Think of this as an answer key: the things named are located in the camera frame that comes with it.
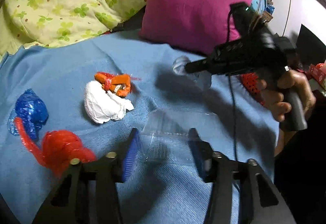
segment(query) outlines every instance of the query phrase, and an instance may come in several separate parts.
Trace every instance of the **pink pillow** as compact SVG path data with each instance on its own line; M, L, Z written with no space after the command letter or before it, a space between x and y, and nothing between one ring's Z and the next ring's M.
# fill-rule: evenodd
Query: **pink pillow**
M226 42L230 4L252 0L147 0L140 36L210 54ZM240 37L230 20L230 41Z

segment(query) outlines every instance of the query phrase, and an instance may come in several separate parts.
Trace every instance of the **human hand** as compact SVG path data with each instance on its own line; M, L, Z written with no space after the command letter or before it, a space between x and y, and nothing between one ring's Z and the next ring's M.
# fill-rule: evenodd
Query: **human hand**
M311 91L309 82L303 73L295 70L289 70L278 80L277 86L280 89L288 89L292 86L296 87L305 117L308 119L312 109L315 106L316 98ZM283 102L284 95L274 90L266 89L267 83L263 79L257 80L257 88L261 90L260 94L266 103L266 107L272 112L273 117L278 122L284 121L284 114L291 111L291 104Z

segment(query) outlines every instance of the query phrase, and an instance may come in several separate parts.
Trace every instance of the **bolt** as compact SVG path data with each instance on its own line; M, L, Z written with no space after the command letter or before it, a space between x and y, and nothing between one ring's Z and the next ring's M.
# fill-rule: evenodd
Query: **bolt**
M74 158L70 161L71 165L77 165L78 163L80 163L80 160L78 158Z
M117 154L115 152L111 151L111 152L107 153L105 156L107 158L115 158L117 156Z
M256 166L257 165L257 162L254 160L254 159L249 159L248 160L248 163L252 166Z
M218 151L214 151L213 152L213 157L214 158L222 158L222 153L218 152Z

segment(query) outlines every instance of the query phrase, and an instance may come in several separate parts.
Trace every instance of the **clear plastic container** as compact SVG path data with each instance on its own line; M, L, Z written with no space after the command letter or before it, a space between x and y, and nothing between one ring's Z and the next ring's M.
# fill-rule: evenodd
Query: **clear plastic container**
M193 165L188 142L198 139L188 136L189 129L199 126L216 127L217 120L218 116L212 113L164 109L151 112L138 137L138 149L142 161Z

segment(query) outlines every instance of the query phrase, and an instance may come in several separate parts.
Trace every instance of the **blue blanket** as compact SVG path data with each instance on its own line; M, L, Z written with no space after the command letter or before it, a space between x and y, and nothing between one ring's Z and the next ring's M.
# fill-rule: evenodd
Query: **blue blanket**
M212 112L214 126L196 124L203 140L230 159L233 153L233 114L228 79L213 76L212 87L202 92L184 76L172 72L173 61L186 55L167 44L150 44L137 31L113 33L58 49L34 46L20 48L0 64L0 193L22 224L30 224L55 182L9 133L7 120L17 98L33 91L45 102L49 118L40 131L66 129L77 134L97 157L119 145L131 129L143 129L149 113L156 109ZM127 73L141 78L133 81L128 95L135 109L119 121L93 123L84 110L84 87L97 71ZM273 150L278 123L258 104L236 77L232 78L237 103L238 156L255 158L273 178ZM191 121L182 124L192 127ZM138 159L127 183L118 184L125 223L203 223L211 185L198 177L194 165L161 164ZM237 223L237 192L234 191L232 223Z

